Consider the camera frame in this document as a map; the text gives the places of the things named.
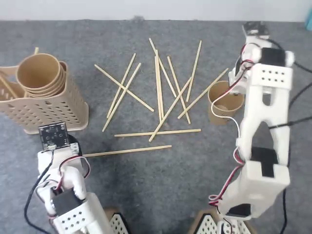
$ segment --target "white wall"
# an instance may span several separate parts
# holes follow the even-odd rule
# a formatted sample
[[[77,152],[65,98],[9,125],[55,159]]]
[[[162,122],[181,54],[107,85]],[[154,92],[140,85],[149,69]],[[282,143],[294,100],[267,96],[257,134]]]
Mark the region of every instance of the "white wall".
[[[0,20],[304,21],[311,0],[0,0]]]

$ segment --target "cup rim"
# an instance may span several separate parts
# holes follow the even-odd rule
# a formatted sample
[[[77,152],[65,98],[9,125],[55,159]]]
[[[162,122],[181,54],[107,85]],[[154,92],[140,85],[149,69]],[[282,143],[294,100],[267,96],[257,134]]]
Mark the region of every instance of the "cup rim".
[[[45,93],[45,94],[32,94],[32,93],[29,93],[29,94],[33,98],[50,98],[50,97],[55,96],[60,91],[61,88],[64,88],[65,83],[66,83],[66,79],[63,79],[61,85],[57,89],[54,89],[54,90],[52,90],[48,93]]]
[[[26,62],[28,59],[30,59],[30,58],[32,58],[32,57],[35,57],[35,56],[41,56],[41,55],[49,56],[49,57],[53,58],[53,59],[57,62],[57,64],[58,64],[58,72],[57,72],[56,76],[53,78],[53,80],[52,80],[50,83],[48,83],[48,84],[46,84],[46,85],[44,85],[44,86],[42,86],[42,87],[39,87],[39,88],[29,88],[29,87],[24,86],[24,85],[20,82],[19,76],[18,76],[18,73],[19,73],[19,70],[20,70],[20,66],[21,66],[24,62]],[[17,70],[16,70],[16,80],[17,80],[17,82],[20,84],[20,86],[22,86],[22,87],[24,88],[24,90],[42,91],[42,90],[48,88],[51,84],[55,83],[55,81],[59,78],[60,71],[61,71],[61,69],[62,69],[61,67],[62,67],[62,65],[59,63],[58,59],[57,59],[56,57],[54,57],[53,55],[51,55],[51,54],[39,53],[39,54],[30,55],[30,56],[24,58],[24,59],[19,63],[19,66],[18,66],[18,68],[17,68]]]
[[[208,101],[209,101],[210,105],[212,105],[212,103],[213,103],[213,102],[210,100],[210,97],[209,97],[210,90],[211,90],[216,84],[218,84],[218,83],[223,83],[223,82],[228,83],[226,80],[218,81],[218,82],[216,82],[216,83],[208,90],[208,92],[207,92],[207,93],[208,93]],[[216,108],[217,110],[220,110],[220,111],[223,111],[223,112],[233,112],[233,111],[237,111],[237,110],[238,110],[239,108],[241,108],[242,105],[244,104],[244,95],[242,95],[242,94],[238,94],[238,95],[242,96],[242,102],[241,102],[241,104],[240,104],[238,107],[236,107],[235,109],[223,110],[223,109],[218,108],[216,105],[213,105],[213,107]]]
[[[27,92],[30,93],[30,94],[34,94],[34,95],[44,95],[44,94],[47,94],[47,93],[55,90],[56,87],[59,87],[59,85],[64,82],[65,77],[66,77],[66,74],[62,73],[62,75],[55,82],[55,84],[51,85],[50,87],[46,88],[45,90],[36,90],[36,91],[34,91],[34,90],[27,90]]]

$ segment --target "stack of paper cups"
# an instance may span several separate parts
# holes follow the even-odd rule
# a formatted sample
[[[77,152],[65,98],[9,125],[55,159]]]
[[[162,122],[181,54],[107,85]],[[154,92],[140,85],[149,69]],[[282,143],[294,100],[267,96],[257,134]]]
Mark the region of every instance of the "stack of paper cups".
[[[17,81],[33,98],[53,97],[64,90],[66,64],[49,54],[25,58],[17,70]]]

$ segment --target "chopstick pile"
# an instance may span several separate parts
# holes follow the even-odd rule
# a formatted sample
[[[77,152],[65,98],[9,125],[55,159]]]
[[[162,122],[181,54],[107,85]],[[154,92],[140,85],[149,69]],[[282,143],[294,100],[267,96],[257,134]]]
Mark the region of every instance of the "chopstick pile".
[[[193,81],[194,81],[194,77],[195,77],[195,72],[196,72],[196,68],[197,68],[197,63],[198,63],[198,58],[199,58],[199,54],[200,54],[200,49],[201,49],[201,44],[202,41],[199,42],[199,46],[197,49],[197,54],[196,54],[196,58],[195,58],[195,62],[194,62],[194,66],[193,66],[193,70],[192,70],[192,74],[191,77],[188,79],[188,81],[183,85],[183,88],[180,89],[179,83],[178,83],[178,79],[176,77],[175,74],[175,70],[173,67],[173,64],[171,62],[171,59],[169,56],[167,56],[167,60],[168,60],[168,64],[170,66],[170,70],[171,70],[171,74],[173,77],[173,80],[175,82],[175,87],[176,87],[176,91],[172,86],[172,83],[169,79],[168,73],[165,70],[165,67],[163,65],[163,62],[161,61],[160,57],[159,57],[159,51],[156,49],[153,41],[151,38],[149,38],[149,42],[151,44],[151,47],[153,49],[153,52],[155,54],[154,56],[154,62],[155,62],[155,78],[156,78],[156,90],[157,90],[157,104],[158,104],[158,118],[159,118],[159,124],[156,127],[156,129],[153,132],[144,132],[144,133],[127,133],[127,134],[116,134],[115,137],[135,137],[135,136],[150,136],[149,138],[149,142],[151,142],[154,137],[156,135],[166,135],[166,134],[181,134],[181,133],[195,133],[195,132],[200,132],[201,129],[186,129],[186,130],[173,130],[173,131],[159,131],[161,126],[163,125],[163,123],[166,121],[167,117],[169,116],[169,114],[171,113],[171,111],[174,109],[174,107],[176,106],[176,104],[179,102],[181,102],[182,107],[183,107],[183,112],[178,116],[178,119],[180,119],[183,115],[186,116],[186,120],[188,122],[188,124],[191,124],[191,119],[189,116],[188,111],[190,110],[190,108],[192,108],[199,99],[201,99],[208,91],[209,89],[220,79],[222,78],[222,76],[227,72],[228,69],[225,69],[197,98],[195,98],[195,100],[187,107],[185,104],[185,101],[183,99],[183,92],[188,88],[188,92],[187,92],[187,98],[186,98],[186,102],[189,101],[190,99],[190,94],[191,94],[191,89],[192,89],[192,85],[193,85]],[[139,68],[141,67],[141,63],[139,63],[135,69],[135,71],[133,72],[131,78],[129,79],[128,83],[126,86],[124,86],[124,82],[128,76],[128,73],[131,69],[131,66],[135,60],[136,54],[134,53],[130,63],[125,71],[125,74],[121,80],[121,83],[119,83],[115,78],[113,78],[108,72],[106,72],[103,68],[100,68],[98,65],[95,64],[95,67],[97,69],[99,69],[105,76],[107,76],[110,80],[112,80],[115,84],[117,84],[119,87],[117,89],[117,92],[114,96],[114,99],[112,101],[112,104],[109,108],[109,111],[107,113],[107,120],[106,123],[102,129],[102,131],[104,132],[105,129],[107,128],[109,122],[111,121],[113,115],[115,114],[119,104],[121,103],[123,97],[125,96],[126,93],[130,94],[134,99],[136,99],[138,102],[140,102],[143,106],[145,106],[147,109],[149,109],[150,111],[154,112],[154,109],[152,107],[150,107],[148,104],[146,104],[146,102],[144,102],[142,99],[140,99],[139,97],[137,97],[134,93],[132,93],[129,90],[130,84],[132,82],[132,80],[135,78]],[[165,78],[167,80],[167,83],[171,89],[171,92],[173,94],[173,96],[175,97],[174,102],[172,103],[172,105],[170,106],[170,108],[168,109],[167,112],[164,111],[164,105],[163,105],[163,96],[162,96],[162,82],[161,82],[161,74],[160,71],[163,72],[163,74],[165,75]],[[140,148],[140,149],[130,149],[130,150],[121,150],[121,151],[114,151],[114,152],[103,152],[103,153],[95,153],[95,154],[88,154],[85,156],[105,156],[105,155],[112,155],[112,154],[121,154],[121,153],[130,153],[130,152],[139,152],[139,151],[148,151],[148,150],[157,150],[157,149],[165,149],[165,148],[171,148],[171,145],[164,145],[164,146],[156,146],[156,147],[147,147],[147,148]]]

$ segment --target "beige plastic basket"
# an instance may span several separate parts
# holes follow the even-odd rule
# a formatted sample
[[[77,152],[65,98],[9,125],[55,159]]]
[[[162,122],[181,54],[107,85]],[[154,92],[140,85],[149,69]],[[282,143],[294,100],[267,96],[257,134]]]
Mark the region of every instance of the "beige plastic basket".
[[[14,75],[17,68],[18,66],[0,67],[0,111],[21,125],[27,134],[37,134],[41,125],[62,121],[66,122],[69,131],[82,130],[88,125],[88,104],[70,78],[68,69],[65,87],[60,94],[48,98],[32,98],[24,97],[25,92],[19,84],[7,81],[7,77]],[[13,97],[10,88],[18,98]]]

